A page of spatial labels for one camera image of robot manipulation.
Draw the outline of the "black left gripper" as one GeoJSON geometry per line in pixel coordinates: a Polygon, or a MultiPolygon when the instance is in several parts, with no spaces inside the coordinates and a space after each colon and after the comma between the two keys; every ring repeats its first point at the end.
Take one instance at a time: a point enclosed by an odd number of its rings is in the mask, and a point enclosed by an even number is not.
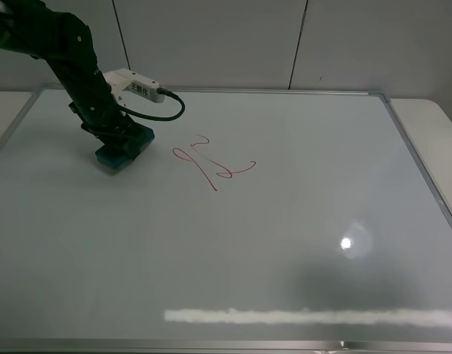
{"type": "Polygon", "coordinates": [[[68,87],[68,94],[69,107],[82,120],[84,131],[112,145],[117,156],[136,159],[140,155],[147,144],[147,128],[121,114],[111,87],[68,87]]]}

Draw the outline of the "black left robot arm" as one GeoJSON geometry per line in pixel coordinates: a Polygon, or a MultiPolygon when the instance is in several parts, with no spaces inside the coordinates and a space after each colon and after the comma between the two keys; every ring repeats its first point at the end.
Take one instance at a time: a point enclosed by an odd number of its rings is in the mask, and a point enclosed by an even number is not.
{"type": "Polygon", "coordinates": [[[0,49],[45,60],[82,128],[110,153],[130,160],[141,153],[146,130],[122,113],[98,67],[91,30],[77,16],[42,1],[0,1],[0,49]]]}

